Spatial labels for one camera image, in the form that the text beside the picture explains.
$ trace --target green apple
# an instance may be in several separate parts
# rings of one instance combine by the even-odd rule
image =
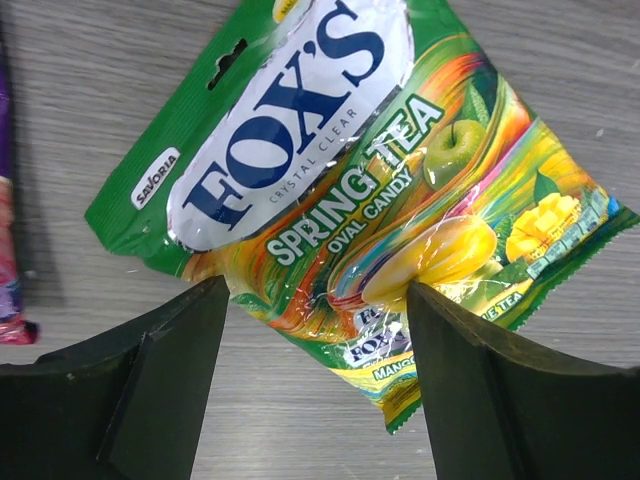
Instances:
[[[427,146],[423,160],[429,186],[440,190],[471,161],[484,138],[485,129],[475,120],[458,120],[438,132]]]

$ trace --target candy illustration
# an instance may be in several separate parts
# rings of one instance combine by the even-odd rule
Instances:
[[[452,283],[485,265],[496,249],[494,231],[473,215],[444,220],[387,259],[362,291],[362,300],[403,311],[409,282]]]

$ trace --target green leaf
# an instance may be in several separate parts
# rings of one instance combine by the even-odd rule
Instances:
[[[507,259],[507,239],[509,238],[509,235],[511,235],[516,218],[517,217],[513,214],[507,215],[503,217],[493,229],[496,232],[496,237],[498,237],[498,246],[496,247],[495,256],[502,265],[507,265],[509,263],[509,260]]]
[[[270,310],[269,305],[251,293],[241,293],[240,295],[233,297],[231,301],[240,305],[248,312],[265,312]]]
[[[560,193],[560,189],[556,182],[538,171],[536,176],[536,185],[533,189],[533,200],[539,204],[543,199],[552,193]]]
[[[480,124],[487,128],[489,125],[489,110],[487,105],[480,95],[480,92],[471,83],[467,87],[467,92],[464,96],[464,105],[462,106],[462,117],[465,120],[476,120]]]
[[[527,273],[527,267],[526,260],[521,258],[514,263],[510,263],[491,277],[487,281],[485,289],[487,300],[497,297],[512,285],[528,280],[529,274]]]
[[[580,205],[582,206],[582,211],[584,212],[587,208],[591,206],[591,197],[593,192],[587,190],[586,188],[582,188],[582,195],[580,197]]]

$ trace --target green plastic packaging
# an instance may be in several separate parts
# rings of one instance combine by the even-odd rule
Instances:
[[[245,0],[86,218],[110,252],[224,275],[391,433],[420,405],[411,280],[515,329],[638,222],[444,0]]]

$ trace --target gray wooden table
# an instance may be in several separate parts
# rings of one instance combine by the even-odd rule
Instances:
[[[103,251],[83,221],[99,187],[238,0],[8,0],[18,114],[18,243],[43,338],[24,363],[146,312],[178,280]],[[634,0],[452,0],[578,161],[640,211],[640,9]],[[640,364],[640,231],[613,242],[521,330]],[[194,479],[435,478],[423,416],[396,436],[353,388],[232,307]]]

